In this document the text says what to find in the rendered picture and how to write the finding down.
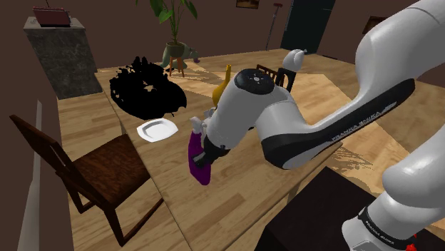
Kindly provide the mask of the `dark robot stand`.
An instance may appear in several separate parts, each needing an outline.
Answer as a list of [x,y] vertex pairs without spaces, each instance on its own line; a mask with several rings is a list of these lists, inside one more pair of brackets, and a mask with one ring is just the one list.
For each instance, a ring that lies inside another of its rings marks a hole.
[[325,167],[266,225],[254,251],[386,251],[374,236],[349,246],[342,234],[343,223],[373,201]]

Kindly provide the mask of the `small wooden stool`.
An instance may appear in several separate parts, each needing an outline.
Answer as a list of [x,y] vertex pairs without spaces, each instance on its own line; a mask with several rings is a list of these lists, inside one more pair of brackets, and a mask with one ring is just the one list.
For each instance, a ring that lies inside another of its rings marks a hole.
[[182,77],[185,76],[184,69],[183,69],[183,59],[181,57],[170,57],[170,63],[169,63],[169,76],[173,73],[173,62],[176,61],[175,68],[178,70],[179,73],[182,74]]

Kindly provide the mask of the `yellow long-necked vase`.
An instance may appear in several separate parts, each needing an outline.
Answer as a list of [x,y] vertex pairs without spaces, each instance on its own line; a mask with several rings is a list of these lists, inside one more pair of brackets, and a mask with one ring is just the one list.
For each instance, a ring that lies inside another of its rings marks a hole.
[[225,88],[227,87],[227,85],[230,82],[230,77],[231,77],[231,65],[228,64],[226,66],[226,70],[225,70],[225,79],[224,79],[224,81],[217,88],[215,88],[214,91],[213,91],[212,100],[213,100],[213,104],[214,104],[215,107],[218,106],[218,102],[220,100],[220,97],[221,97],[223,91],[225,90]]

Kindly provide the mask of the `grey stone cabinet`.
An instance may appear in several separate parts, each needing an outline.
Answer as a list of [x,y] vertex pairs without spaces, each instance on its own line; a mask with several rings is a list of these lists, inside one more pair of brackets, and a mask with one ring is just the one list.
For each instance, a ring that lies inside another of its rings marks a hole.
[[42,27],[30,16],[24,32],[59,100],[103,91],[86,29],[77,18],[69,27]]

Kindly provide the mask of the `potted green plant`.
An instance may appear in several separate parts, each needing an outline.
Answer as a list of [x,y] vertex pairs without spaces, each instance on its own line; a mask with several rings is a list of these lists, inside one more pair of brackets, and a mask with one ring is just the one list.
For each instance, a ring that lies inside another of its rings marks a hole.
[[178,40],[179,25],[184,10],[188,10],[195,19],[198,18],[197,10],[191,0],[178,1],[179,3],[175,4],[175,0],[170,0],[170,6],[168,6],[164,0],[150,0],[150,7],[159,23],[165,21],[170,23],[172,41],[167,42],[166,48],[170,56],[176,58],[181,57],[185,51],[185,45]]

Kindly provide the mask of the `dark door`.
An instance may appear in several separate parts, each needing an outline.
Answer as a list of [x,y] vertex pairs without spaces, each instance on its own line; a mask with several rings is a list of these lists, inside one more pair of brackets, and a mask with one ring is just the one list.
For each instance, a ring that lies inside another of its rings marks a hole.
[[280,48],[316,53],[336,0],[292,0]]

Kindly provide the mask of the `black bushy wreath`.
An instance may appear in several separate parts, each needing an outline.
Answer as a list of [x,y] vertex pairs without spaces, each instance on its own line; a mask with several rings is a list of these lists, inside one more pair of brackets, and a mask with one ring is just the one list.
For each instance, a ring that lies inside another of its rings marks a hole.
[[163,67],[145,57],[135,57],[109,83],[113,101],[126,113],[145,121],[187,106],[184,90],[168,79]]

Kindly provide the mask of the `white square plate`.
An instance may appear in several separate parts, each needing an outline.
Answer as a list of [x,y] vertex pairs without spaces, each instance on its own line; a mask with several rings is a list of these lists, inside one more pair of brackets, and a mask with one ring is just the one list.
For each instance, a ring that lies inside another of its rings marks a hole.
[[171,137],[178,131],[174,122],[165,118],[158,118],[137,127],[138,135],[151,143]]

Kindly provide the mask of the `red-headed broom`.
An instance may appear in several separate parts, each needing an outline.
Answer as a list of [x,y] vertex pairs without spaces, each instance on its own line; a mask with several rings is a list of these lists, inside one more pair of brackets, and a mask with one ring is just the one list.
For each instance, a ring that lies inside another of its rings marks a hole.
[[280,8],[282,8],[283,4],[276,2],[276,3],[273,4],[273,6],[275,7],[275,12],[272,15],[272,23],[271,23],[270,31],[269,31],[269,34],[268,34],[268,37],[267,37],[267,41],[266,41],[266,44],[265,44],[265,50],[266,51],[268,50],[268,47],[269,47],[270,39],[271,39],[272,32],[273,32],[273,29],[274,29],[275,21],[276,21],[276,18],[277,18],[277,13],[280,10]]

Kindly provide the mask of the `purple spray bottle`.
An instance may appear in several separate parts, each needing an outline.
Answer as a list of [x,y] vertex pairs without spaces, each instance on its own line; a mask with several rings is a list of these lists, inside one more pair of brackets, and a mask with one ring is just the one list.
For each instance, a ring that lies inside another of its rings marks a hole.
[[210,183],[211,166],[205,164],[202,168],[199,168],[193,161],[193,157],[203,153],[202,142],[206,136],[206,124],[198,117],[194,116],[190,119],[192,123],[192,132],[190,134],[190,140],[188,144],[188,165],[191,175],[201,184],[208,185]]

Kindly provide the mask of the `dark slatted chair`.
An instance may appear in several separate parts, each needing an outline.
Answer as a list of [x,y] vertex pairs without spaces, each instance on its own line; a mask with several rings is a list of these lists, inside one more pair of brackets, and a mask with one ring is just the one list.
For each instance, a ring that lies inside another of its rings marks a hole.
[[277,86],[283,87],[285,79],[287,79],[287,85],[285,88],[291,92],[296,77],[296,73],[294,71],[290,71],[285,68],[278,68],[277,71],[273,71],[272,69],[260,64],[257,64],[256,69],[261,70],[265,75],[270,76]]

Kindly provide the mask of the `grey-green animal figure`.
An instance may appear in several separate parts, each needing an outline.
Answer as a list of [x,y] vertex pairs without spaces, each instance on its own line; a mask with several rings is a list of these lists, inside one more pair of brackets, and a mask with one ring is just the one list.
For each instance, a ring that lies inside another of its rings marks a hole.
[[[198,52],[194,49],[189,47],[185,43],[179,42],[177,45],[175,45],[173,42],[167,42],[165,50],[163,52],[163,60],[160,64],[161,67],[165,68],[166,66],[169,66],[170,63],[170,57],[181,57],[183,60],[187,58],[192,58],[195,63],[199,63],[198,60]],[[176,66],[176,61],[173,62],[173,68]],[[188,65],[183,61],[183,68],[187,68]]]

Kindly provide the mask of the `brown wall picture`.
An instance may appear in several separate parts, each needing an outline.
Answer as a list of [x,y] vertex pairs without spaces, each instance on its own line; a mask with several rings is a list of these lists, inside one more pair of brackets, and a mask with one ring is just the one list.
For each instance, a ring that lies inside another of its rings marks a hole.
[[363,29],[363,34],[368,33],[371,29],[373,29],[377,24],[381,23],[382,21],[384,21],[386,19],[386,17],[380,17],[380,16],[370,16],[366,25],[364,26]]

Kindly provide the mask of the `brown wooden chair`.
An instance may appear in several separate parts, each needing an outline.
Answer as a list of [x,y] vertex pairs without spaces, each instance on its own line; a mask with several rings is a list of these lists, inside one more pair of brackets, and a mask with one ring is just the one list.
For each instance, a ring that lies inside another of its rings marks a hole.
[[127,234],[123,234],[116,208],[150,180],[150,174],[129,136],[120,135],[71,160],[56,140],[16,115],[11,115],[10,119],[31,148],[55,170],[80,214],[93,206],[103,211],[121,247],[162,205],[161,198]]

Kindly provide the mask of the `light wooden table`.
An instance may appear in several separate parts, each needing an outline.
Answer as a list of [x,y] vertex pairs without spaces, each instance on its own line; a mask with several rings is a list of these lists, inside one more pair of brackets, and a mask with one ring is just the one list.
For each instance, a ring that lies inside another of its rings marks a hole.
[[143,121],[111,105],[192,251],[227,249],[341,146],[335,143],[303,166],[283,170],[264,159],[257,133],[250,130],[212,164],[210,184],[203,186],[188,167],[189,119],[212,107],[216,86],[199,81],[196,73],[170,79],[184,90],[188,104],[166,115],[178,132],[165,140],[143,140],[137,132]]

